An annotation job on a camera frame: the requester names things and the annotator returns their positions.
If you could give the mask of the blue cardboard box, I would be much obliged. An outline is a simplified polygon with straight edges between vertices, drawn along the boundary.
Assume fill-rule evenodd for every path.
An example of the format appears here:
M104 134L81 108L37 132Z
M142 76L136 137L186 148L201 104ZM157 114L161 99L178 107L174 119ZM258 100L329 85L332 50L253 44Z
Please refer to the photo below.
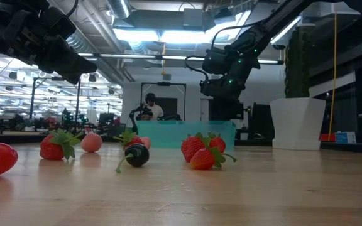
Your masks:
M355 132L342 132L338 131L335 133L336 143L339 144L356 144L356 133Z

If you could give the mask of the person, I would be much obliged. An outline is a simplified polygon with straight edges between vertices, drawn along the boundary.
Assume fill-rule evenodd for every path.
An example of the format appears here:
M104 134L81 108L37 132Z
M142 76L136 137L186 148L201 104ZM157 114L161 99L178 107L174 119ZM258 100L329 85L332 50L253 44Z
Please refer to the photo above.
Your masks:
M156 104L156 95L154 93L147 93L145 96L145 102L147 104L147 108L152 111L151 120L157 120L159 117L163 117L163 109Z

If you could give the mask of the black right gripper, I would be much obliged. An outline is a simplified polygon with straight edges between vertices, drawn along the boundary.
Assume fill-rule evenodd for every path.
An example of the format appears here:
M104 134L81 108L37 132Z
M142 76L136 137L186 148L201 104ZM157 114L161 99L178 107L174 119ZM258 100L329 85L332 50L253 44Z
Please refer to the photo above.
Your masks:
M214 82L214 88L214 97L239 99L246 86L238 80L221 78ZM228 121L231 119L241 119L241 103L214 100L214 120Z

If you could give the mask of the black monitor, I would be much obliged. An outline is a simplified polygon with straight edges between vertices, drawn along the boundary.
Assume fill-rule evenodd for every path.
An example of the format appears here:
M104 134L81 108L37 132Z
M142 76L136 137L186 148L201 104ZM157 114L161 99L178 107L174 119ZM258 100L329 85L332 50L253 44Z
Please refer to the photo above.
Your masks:
M209 101L209 119L214 121L214 100L222 100L225 102L238 102L231 99L212 99ZM241 103L241 119L244 119L244 108L243 104Z

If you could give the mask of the silver ventilation duct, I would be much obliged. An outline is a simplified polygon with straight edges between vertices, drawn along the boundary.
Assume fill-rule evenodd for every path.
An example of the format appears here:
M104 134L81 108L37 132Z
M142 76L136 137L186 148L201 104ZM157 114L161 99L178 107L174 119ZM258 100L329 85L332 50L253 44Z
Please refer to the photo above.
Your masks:
M116 19L124 19L131 14L131 5L129 0L106 0L111 14Z

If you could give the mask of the green cactus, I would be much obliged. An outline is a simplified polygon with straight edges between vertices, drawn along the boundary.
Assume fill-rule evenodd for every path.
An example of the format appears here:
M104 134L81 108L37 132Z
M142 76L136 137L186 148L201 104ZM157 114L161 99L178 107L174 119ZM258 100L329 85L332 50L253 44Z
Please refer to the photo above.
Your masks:
M303 27L295 28L285 57L285 97L309 97L310 51L312 42Z

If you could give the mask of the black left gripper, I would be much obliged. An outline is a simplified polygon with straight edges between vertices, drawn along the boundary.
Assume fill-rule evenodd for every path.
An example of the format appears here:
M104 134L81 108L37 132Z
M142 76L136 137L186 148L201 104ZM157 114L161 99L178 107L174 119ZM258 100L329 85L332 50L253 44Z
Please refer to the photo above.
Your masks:
M76 53L61 36L53 37L41 55L41 6L0 6L2 22L0 53L25 63L39 65L45 72L57 72L77 84L83 73L94 73L97 66Z

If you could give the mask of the grey ceiling unit box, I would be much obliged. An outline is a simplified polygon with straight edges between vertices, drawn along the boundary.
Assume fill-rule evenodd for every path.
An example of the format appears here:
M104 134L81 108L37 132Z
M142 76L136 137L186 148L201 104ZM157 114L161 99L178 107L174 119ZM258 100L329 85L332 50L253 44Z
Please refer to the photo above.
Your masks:
M186 27L202 27L203 11L201 9L184 8L183 10L183 26Z

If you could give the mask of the black plastic cherry green stem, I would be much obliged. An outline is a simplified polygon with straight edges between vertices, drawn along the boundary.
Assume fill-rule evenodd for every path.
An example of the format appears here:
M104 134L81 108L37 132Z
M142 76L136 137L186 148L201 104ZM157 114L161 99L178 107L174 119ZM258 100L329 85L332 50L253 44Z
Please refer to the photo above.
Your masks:
M121 172L121 165L124 161L133 167L141 167L147 163L150 159L150 152L148 148L143 144L131 144L124 151L124 158L118 163L115 171Z

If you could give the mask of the white faceted plant pot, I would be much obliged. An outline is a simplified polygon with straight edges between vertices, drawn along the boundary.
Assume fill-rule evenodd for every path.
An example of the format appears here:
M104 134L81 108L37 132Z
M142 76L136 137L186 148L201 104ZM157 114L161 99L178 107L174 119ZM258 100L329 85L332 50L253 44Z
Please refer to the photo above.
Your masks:
M275 149L318 151L326 108L324 100L310 97L277 99L270 103Z

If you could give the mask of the black gantry frame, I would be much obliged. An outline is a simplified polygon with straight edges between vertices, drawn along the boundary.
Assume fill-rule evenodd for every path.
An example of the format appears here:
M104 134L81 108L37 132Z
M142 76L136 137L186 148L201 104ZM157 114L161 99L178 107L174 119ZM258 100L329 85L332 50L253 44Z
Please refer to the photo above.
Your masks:
M40 87L43 82L45 82L46 80L51 80L51 81L56 81L56 82L63 82L64 79L62 77L34 77L33 78L33 85L32 85L32 92L31 92L31 104L30 104L30 114L29 114L29 119L33 118L33 112L34 112L34 103L35 103L35 91L38 87ZM81 80L79 80L77 82L77 85L73 85L73 86L61 86L61 85L54 85L54 87L56 88L60 88L60 89L77 89L77 96L76 99L74 98L74 96L64 96L64 95L42 95L41 97L44 98L46 97L46 102L47 104L51 101L54 101L56 103L58 103L59 101L61 101L63 103L64 100L68 100L68 101L73 101L76 100L76 106L75 106L75 117L74 117L74 130L76 130L78 128L77 126L77 119L78 119L78 115L79 115L79 100L80 100L80 91L81 91Z
M185 114L186 114L186 94L187 94L187 84L186 83L170 83L170 82L141 82L141 86L140 86L140 102L142 102L143 100L145 100L145 98L143 97L143 86L144 85L157 85L157 86L163 86L163 87L168 87L168 86L178 86L181 85L184 87L184 113L183 113L183 120L185 120Z

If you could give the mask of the teal translucent plastic container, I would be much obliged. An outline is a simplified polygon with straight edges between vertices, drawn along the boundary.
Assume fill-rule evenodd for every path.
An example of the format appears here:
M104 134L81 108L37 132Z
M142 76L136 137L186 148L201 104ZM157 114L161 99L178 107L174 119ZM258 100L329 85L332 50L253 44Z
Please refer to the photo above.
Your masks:
M154 148L179 148L187 135L200 132L220 134L226 143L226 151L234 149L236 125L233 121L137 121L138 135L148 137Z

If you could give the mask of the black office chair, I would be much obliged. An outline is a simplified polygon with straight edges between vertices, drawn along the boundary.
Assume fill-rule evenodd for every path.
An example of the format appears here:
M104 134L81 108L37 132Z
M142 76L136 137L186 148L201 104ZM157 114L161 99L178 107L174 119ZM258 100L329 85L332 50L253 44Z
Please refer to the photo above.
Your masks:
M275 129L269 105L257 104L256 102L253 104L249 131L250 139L272 144Z

